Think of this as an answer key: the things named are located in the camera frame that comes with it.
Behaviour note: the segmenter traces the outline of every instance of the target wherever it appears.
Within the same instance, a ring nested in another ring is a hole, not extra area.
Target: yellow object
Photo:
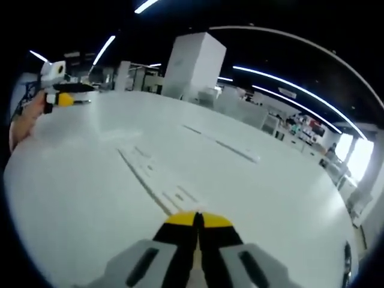
[[[204,227],[205,228],[218,228],[218,227],[230,227],[232,223],[222,216],[203,212]]]
[[[58,106],[67,107],[74,104],[74,98],[68,93],[60,93],[57,97],[59,97]]]
[[[165,223],[192,226],[196,212],[182,212],[170,216]]]

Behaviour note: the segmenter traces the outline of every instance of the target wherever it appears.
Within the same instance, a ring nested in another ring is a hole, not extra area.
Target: human hand
[[[43,114],[45,92],[41,90],[35,98],[24,108],[23,113],[13,121],[10,128],[10,149],[13,149],[27,138],[36,124],[37,118]]]

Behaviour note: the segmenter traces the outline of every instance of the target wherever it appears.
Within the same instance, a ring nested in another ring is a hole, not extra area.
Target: desk
[[[339,288],[344,245],[358,255],[350,217],[329,176],[299,151],[209,109],[144,92],[89,92],[92,104],[57,108],[37,121],[5,170],[16,229],[54,285],[85,285],[106,263],[167,218],[116,148],[150,151],[188,181],[244,242],[284,263],[302,287]],[[258,155],[252,163],[202,137]]]

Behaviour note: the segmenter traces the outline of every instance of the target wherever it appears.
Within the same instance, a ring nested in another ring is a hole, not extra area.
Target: white table
[[[92,104],[42,116],[5,171],[10,211],[38,269],[53,284],[85,285],[106,263],[152,238],[165,213],[117,148],[135,145],[188,181],[289,268],[303,287],[339,288],[344,245],[358,256],[345,205],[326,172],[281,141],[190,103],[144,92],[90,92]],[[260,157],[258,164],[184,128]]]

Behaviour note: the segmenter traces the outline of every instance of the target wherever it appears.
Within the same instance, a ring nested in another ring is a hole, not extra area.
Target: ceiling light
[[[155,4],[158,0],[147,0],[145,3],[143,3],[138,9],[136,9],[134,12],[136,14],[140,14],[141,12],[143,12],[144,10],[146,10],[147,8],[149,8],[150,6],[152,6],[153,4]]]
[[[327,101],[325,101],[324,99],[320,98],[319,96],[313,94],[312,92],[310,92],[310,91],[308,91],[308,90],[306,90],[304,88],[301,88],[300,86],[295,85],[295,84],[293,84],[293,83],[291,83],[291,82],[289,82],[287,80],[278,78],[278,77],[273,76],[273,75],[269,75],[269,74],[266,74],[266,73],[263,73],[263,72],[259,72],[259,71],[256,71],[256,70],[247,69],[247,68],[243,68],[243,67],[239,67],[239,66],[233,66],[233,68],[237,69],[237,70],[242,70],[242,71],[247,71],[247,72],[251,72],[251,73],[256,73],[256,74],[259,74],[259,75],[263,75],[263,76],[275,79],[277,81],[280,81],[280,82],[288,84],[288,85],[290,85],[292,87],[295,87],[296,89],[299,89],[302,92],[307,93],[309,96],[312,96],[316,100],[320,101],[321,103],[323,103],[324,105],[329,107],[331,110],[333,110],[337,115],[342,117],[345,121],[347,121],[348,124],[351,125],[353,127],[353,129],[355,129],[360,134],[360,136],[363,139],[365,139],[365,140],[367,139],[366,136],[363,134],[363,132],[346,115],[342,114],[337,108],[335,108],[334,106],[330,105]]]
[[[229,79],[229,78],[219,77],[218,79],[220,79],[220,80],[225,80],[225,81],[229,81],[229,82],[233,82],[233,80],[232,80],[232,79]]]
[[[38,54],[38,53],[36,53],[36,52],[33,52],[32,50],[30,50],[29,52],[32,53],[33,55],[35,55],[38,59],[43,60],[43,61],[46,62],[46,63],[50,63],[50,62],[47,60],[47,58],[41,56],[40,54]]]
[[[96,56],[96,59],[93,63],[93,66],[97,64],[97,62],[99,61],[100,57],[103,55],[103,53],[105,52],[105,50],[107,50],[108,46],[112,43],[112,41],[116,38],[116,36],[111,36],[109,37],[109,39],[107,40],[107,42],[104,44],[103,48],[101,48],[100,52],[98,53],[98,55]]]
[[[297,103],[297,102],[295,102],[295,101],[293,101],[293,100],[291,100],[291,99],[289,99],[289,98],[287,98],[287,97],[284,97],[284,96],[282,96],[282,95],[280,95],[280,94],[277,94],[277,93],[275,93],[275,92],[272,92],[272,91],[270,91],[270,90],[267,90],[267,89],[258,87],[258,86],[256,86],[256,85],[252,85],[252,87],[253,87],[253,88],[256,88],[256,89],[259,89],[259,90],[262,90],[262,91],[265,91],[265,92],[268,92],[268,93],[271,93],[271,94],[273,94],[273,95],[275,95],[275,96],[277,96],[277,97],[280,97],[280,98],[282,98],[282,99],[284,99],[284,100],[286,100],[286,101],[288,101],[288,102],[291,102],[292,104],[294,104],[294,105],[296,105],[296,106],[298,106],[298,107],[300,107],[300,108],[303,108],[304,110],[310,112],[312,115],[318,117],[318,118],[319,118],[320,120],[322,120],[324,123],[327,123],[327,124],[328,124],[330,127],[332,127],[337,133],[340,133],[340,134],[341,134],[341,131],[340,131],[335,125],[333,125],[333,124],[330,123],[329,121],[325,120],[323,117],[321,117],[321,116],[320,116],[319,114],[317,114],[316,112],[314,112],[314,111],[312,111],[312,110],[306,108],[305,106],[303,106],[303,105],[301,105],[301,104],[299,104],[299,103]]]

